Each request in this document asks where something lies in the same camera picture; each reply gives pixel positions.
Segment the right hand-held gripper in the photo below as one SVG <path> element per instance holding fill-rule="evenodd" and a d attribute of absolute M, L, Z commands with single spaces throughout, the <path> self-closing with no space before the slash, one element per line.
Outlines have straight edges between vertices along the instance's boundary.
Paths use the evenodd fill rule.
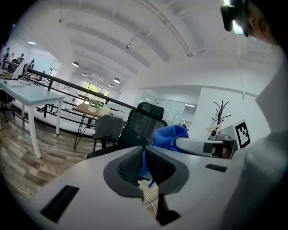
<path fill-rule="evenodd" d="M 192 155 L 210 155 L 211 157 L 231 159 L 236 150 L 251 145 L 245 120 L 221 129 L 219 125 L 211 130 L 208 140 L 179 137 L 177 148 Z"/>

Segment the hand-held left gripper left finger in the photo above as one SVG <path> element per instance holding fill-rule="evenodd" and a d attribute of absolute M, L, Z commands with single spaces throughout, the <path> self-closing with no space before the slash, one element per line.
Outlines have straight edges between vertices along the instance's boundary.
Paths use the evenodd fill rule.
<path fill-rule="evenodd" d="M 106 184 L 118 195 L 128 198 L 144 199 L 142 190 L 138 187 L 139 174 L 142 169 L 143 147 L 137 146 L 110 161 L 103 171 Z"/>

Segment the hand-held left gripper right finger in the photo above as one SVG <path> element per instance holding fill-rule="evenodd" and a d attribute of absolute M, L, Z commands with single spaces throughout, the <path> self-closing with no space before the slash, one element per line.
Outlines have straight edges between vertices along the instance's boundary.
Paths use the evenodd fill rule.
<path fill-rule="evenodd" d="M 157 221 L 166 225 L 180 217 L 168 208 L 165 195 L 178 193 L 189 178 L 187 166 L 151 146 L 145 149 L 146 167 L 158 186 Z"/>

